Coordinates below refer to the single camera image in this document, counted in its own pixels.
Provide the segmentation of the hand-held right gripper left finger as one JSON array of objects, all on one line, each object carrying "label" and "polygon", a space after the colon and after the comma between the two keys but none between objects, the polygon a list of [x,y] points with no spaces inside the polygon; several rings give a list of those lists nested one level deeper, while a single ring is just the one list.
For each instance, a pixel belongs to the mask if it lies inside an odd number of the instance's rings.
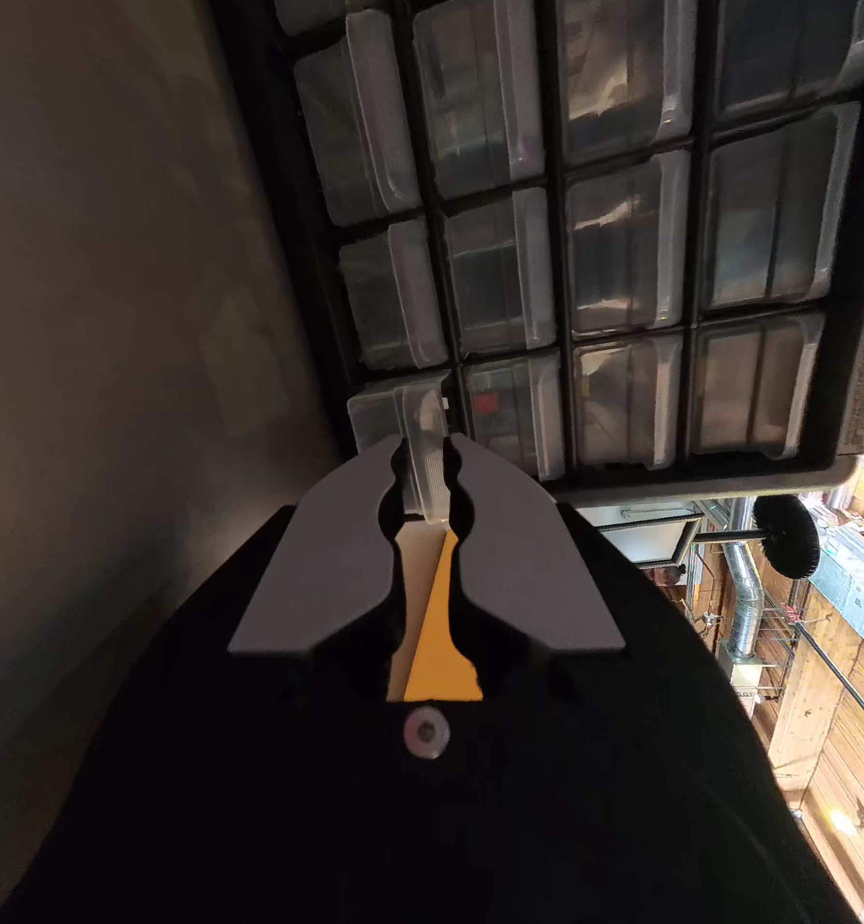
[{"label": "hand-held right gripper left finger", "polygon": [[405,633],[406,445],[383,438],[320,480],[294,510],[228,644],[232,655],[299,656],[350,630],[394,653]]}]

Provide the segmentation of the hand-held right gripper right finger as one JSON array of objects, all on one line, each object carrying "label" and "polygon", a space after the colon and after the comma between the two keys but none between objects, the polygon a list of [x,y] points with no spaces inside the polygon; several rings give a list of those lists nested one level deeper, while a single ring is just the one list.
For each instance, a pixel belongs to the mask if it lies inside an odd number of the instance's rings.
[{"label": "hand-held right gripper right finger", "polygon": [[551,495],[461,433],[444,445],[461,599],[550,653],[625,641]]}]

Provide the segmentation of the yellow plastic bin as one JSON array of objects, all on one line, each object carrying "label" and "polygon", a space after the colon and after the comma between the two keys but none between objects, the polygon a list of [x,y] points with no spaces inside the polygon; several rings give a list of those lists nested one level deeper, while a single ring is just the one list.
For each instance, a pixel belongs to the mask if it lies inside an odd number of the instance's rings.
[{"label": "yellow plastic bin", "polygon": [[475,669],[458,651],[449,631],[456,535],[443,524],[410,521],[396,541],[403,560],[406,624],[392,658],[387,700],[481,700]]}]

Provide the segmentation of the clear plastic drawer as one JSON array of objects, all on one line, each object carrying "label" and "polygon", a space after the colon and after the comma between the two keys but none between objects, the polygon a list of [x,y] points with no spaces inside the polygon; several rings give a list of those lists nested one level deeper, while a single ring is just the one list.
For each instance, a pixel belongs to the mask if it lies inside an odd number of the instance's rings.
[{"label": "clear plastic drawer", "polygon": [[404,513],[429,524],[449,519],[443,446],[449,434],[449,374],[436,372],[374,383],[350,398],[349,419],[360,453],[389,436],[406,443]]}]

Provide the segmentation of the dark panel on stand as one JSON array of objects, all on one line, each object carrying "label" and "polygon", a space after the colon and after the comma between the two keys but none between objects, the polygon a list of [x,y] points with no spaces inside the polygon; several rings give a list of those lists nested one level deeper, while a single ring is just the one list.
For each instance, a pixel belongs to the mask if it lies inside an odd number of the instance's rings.
[{"label": "dark panel on stand", "polygon": [[682,566],[704,522],[694,504],[612,505],[580,508],[577,512],[642,569]]}]

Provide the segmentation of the round metal duct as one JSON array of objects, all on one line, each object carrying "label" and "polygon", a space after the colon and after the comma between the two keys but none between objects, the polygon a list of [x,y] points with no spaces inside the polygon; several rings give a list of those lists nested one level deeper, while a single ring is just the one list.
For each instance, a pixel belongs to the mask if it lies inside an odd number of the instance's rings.
[{"label": "round metal duct", "polygon": [[754,656],[764,609],[764,590],[750,550],[750,539],[723,543],[722,551],[735,590],[726,647],[734,663],[745,663]]}]

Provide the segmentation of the metal air duct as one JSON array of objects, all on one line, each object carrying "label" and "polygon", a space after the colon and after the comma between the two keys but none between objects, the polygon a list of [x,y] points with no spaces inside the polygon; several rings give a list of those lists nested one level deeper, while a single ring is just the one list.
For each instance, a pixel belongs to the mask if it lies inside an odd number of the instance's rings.
[{"label": "metal air duct", "polygon": [[821,557],[810,582],[864,641],[864,522],[818,506]]}]

